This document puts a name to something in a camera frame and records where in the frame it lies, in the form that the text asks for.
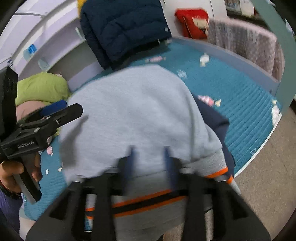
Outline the person's left hand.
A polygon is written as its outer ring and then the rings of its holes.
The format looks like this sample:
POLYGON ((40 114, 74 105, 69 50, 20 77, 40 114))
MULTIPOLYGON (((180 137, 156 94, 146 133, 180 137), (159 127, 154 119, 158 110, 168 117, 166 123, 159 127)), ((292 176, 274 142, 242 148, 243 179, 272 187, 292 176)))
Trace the person's left hand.
MULTIPOLYGON (((32 170, 32 177, 39 182, 43 175, 41 172, 41 156, 38 152, 34 154, 34 168, 32 170)), ((22 190, 17 184, 14 175, 19 175, 24 172, 24 166, 18 161, 3 161, 1 163, 1 186, 12 193, 21 193, 22 190)))

